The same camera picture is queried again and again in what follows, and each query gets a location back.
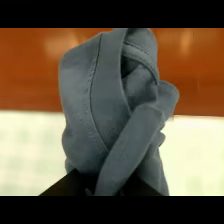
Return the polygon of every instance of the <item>black object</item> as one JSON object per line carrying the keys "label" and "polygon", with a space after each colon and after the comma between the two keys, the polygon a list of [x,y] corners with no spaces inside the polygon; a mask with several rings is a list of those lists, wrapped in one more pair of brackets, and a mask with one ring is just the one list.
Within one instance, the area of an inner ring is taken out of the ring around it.
{"label": "black object", "polygon": [[[84,177],[76,169],[56,182],[40,196],[81,196],[94,192],[97,177]],[[117,196],[163,196],[155,189],[132,175]]]}

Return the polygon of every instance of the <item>gray fabric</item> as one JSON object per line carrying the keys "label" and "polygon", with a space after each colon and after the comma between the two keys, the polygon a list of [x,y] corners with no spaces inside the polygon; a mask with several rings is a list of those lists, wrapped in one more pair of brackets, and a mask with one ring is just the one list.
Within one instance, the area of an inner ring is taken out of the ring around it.
{"label": "gray fabric", "polygon": [[115,195],[135,172],[168,195],[160,130],[179,94],[160,81],[151,30],[118,28],[68,51],[60,63],[66,169],[98,176],[95,195]]}

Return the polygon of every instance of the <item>brown wooden panel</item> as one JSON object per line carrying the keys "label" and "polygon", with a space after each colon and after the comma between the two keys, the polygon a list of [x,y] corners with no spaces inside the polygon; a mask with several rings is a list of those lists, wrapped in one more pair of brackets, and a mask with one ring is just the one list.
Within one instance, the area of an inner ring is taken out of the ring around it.
{"label": "brown wooden panel", "polygon": [[[61,111],[58,61],[111,28],[0,29],[0,109]],[[181,94],[176,114],[224,115],[224,29],[153,28],[161,79]]]}

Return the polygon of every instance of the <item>white tiled surface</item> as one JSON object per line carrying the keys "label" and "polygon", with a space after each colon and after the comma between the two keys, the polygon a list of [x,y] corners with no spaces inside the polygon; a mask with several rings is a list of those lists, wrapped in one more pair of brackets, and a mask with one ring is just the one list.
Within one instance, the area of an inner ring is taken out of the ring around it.
{"label": "white tiled surface", "polygon": [[[39,195],[65,175],[61,113],[0,112],[0,195]],[[171,195],[224,195],[224,119],[175,116],[160,148]]]}

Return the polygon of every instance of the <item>wooden surface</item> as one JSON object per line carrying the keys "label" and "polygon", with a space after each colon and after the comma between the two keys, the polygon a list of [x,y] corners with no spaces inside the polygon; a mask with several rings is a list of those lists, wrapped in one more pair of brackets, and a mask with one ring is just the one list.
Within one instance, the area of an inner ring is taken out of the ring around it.
{"label": "wooden surface", "polygon": [[[61,111],[58,61],[111,28],[0,29],[0,109]],[[161,79],[175,84],[175,114],[224,116],[224,29],[153,28]]]}

